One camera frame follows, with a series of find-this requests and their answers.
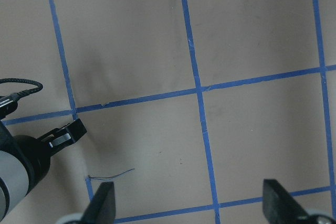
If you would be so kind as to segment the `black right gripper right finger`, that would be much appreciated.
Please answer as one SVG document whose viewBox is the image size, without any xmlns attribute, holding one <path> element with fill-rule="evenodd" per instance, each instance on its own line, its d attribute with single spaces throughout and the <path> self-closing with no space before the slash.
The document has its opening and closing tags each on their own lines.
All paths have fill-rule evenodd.
<svg viewBox="0 0 336 224">
<path fill-rule="evenodd" d="M 276 179 L 264 179 L 263 214 L 268 223 L 310 223 L 309 214 Z"/>
</svg>

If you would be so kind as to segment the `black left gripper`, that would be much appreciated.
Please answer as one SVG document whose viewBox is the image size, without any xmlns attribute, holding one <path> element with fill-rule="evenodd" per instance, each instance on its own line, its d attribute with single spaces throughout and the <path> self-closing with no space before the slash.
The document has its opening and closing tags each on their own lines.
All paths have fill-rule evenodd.
<svg viewBox="0 0 336 224">
<path fill-rule="evenodd" d="M 86 133 L 87 129 L 81 119 L 76 119 L 61 128 L 54 128 L 38 138 L 28 135 L 14 136 L 14 140 L 34 171 L 33 181 L 29 183 L 28 189 L 32 190 L 45 178 L 50 169 L 52 156 L 77 143 Z"/>
</svg>

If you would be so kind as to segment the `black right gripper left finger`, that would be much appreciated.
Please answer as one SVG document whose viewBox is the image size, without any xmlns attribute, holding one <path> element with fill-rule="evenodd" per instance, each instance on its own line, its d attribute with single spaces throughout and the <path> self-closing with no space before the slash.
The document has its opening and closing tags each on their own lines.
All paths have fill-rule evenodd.
<svg viewBox="0 0 336 224">
<path fill-rule="evenodd" d="M 79 223 L 113 224 L 116 216 L 114 182 L 101 183 Z"/>
</svg>

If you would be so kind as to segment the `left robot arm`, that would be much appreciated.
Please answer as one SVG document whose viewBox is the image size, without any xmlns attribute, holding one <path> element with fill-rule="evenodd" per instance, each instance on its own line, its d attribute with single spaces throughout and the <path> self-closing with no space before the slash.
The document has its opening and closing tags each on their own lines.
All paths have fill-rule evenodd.
<svg viewBox="0 0 336 224">
<path fill-rule="evenodd" d="M 12 136 L 1 123 L 1 219 L 45 178 L 51 157 L 75 144 L 86 132 L 81 119 L 38 138 Z"/>
</svg>

